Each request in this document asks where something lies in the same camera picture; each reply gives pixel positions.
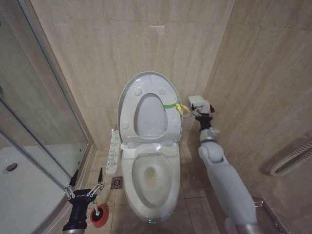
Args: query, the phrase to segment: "green indicator light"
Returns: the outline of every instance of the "green indicator light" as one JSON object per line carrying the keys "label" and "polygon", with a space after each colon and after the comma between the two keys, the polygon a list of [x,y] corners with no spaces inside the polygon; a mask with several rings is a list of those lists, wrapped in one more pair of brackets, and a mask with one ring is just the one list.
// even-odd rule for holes
{"label": "green indicator light", "polygon": [[153,222],[152,220],[148,220],[148,223],[150,223],[150,224],[155,224],[156,222]]}

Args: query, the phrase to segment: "bidet control panel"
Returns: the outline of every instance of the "bidet control panel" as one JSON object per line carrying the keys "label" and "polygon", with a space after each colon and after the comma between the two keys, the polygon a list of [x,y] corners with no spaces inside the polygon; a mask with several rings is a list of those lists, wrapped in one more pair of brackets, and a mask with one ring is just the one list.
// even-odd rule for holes
{"label": "bidet control panel", "polygon": [[106,173],[114,174],[117,170],[118,158],[120,152],[120,138],[118,131],[112,131],[111,145],[106,164]]}

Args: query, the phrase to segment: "toilet lid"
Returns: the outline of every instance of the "toilet lid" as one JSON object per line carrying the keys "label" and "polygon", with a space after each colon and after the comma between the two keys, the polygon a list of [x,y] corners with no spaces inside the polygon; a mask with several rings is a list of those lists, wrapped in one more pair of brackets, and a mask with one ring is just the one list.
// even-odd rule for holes
{"label": "toilet lid", "polygon": [[122,142],[177,142],[182,118],[175,107],[163,107],[173,103],[181,101],[175,87],[164,75],[144,72],[134,76],[125,86],[118,103],[118,129]]}

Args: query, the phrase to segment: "green tape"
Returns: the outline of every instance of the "green tape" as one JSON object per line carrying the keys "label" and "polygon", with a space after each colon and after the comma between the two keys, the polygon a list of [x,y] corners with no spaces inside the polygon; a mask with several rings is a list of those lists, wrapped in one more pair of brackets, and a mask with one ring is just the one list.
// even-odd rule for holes
{"label": "green tape", "polygon": [[176,103],[170,105],[163,105],[165,109],[176,107]]}

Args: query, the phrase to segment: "beige wall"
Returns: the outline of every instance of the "beige wall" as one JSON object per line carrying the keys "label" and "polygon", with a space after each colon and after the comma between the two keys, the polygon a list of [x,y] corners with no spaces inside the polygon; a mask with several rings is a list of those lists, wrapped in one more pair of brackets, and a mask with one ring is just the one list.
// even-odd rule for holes
{"label": "beige wall", "polygon": [[[233,5],[232,0],[31,3],[98,148],[109,147],[119,95],[134,75],[164,74],[184,103],[203,93]],[[192,121],[184,121],[181,142]]]}
{"label": "beige wall", "polygon": [[[285,177],[267,171],[312,137],[312,1],[236,0],[204,97],[252,196],[291,233],[311,233],[312,160]],[[197,125],[190,136],[197,157]]]}

